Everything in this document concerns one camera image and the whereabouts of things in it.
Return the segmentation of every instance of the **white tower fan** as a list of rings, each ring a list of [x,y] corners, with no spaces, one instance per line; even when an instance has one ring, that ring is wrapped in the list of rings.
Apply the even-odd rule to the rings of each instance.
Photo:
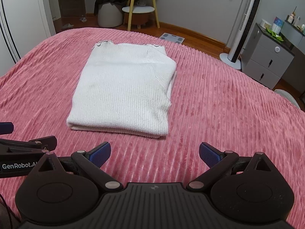
[[[259,4],[260,0],[248,0],[242,22],[237,31],[237,35],[234,39],[234,43],[229,54],[221,53],[219,56],[222,62],[235,69],[241,69],[241,62],[238,57],[253,24]]]

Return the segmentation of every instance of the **gray drawer cabinet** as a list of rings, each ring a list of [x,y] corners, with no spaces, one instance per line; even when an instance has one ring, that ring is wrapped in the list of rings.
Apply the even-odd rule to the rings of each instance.
[[[273,89],[293,58],[289,48],[256,24],[242,54],[242,72]]]

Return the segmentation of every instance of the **pink blanket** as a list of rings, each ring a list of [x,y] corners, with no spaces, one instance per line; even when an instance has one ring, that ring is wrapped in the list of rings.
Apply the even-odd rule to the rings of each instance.
[[[66,125],[72,95],[94,43],[160,44],[177,63],[169,111],[169,135],[73,131]],[[28,141],[55,135],[56,154],[67,156],[111,143],[102,167],[127,182],[188,183],[208,167],[198,154],[206,141],[240,156],[265,152],[295,194],[288,222],[305,227],[305,113],[221,61],[184,45],[113,29],[85,28],[59,33],[39,44],[0,78],[0,121],[15,130],[3,138]],[[0,193],[17,213],[15,193],[24,177],[0,180]]]

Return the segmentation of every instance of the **white sweater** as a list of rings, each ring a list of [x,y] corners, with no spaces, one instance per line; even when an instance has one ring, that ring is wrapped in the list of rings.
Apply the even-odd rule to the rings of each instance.
[[[95,44],[73,95],[68,126],[154,138],[167,135],[175,70],[163,46]]]

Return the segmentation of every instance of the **triangular cutout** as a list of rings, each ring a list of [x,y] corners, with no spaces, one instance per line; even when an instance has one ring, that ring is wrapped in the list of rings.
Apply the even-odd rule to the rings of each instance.
[[[47,158],[40,167],[39,171],[41,172],[41,171],[49,171],[49,170],[54,170],[54,168],[53,168],[53,164],[51,163],[51,159]]]
[[[258,161],[256,170],[271,171],[265,160],[263,160],[262,158],[260,158],[260,160]]]

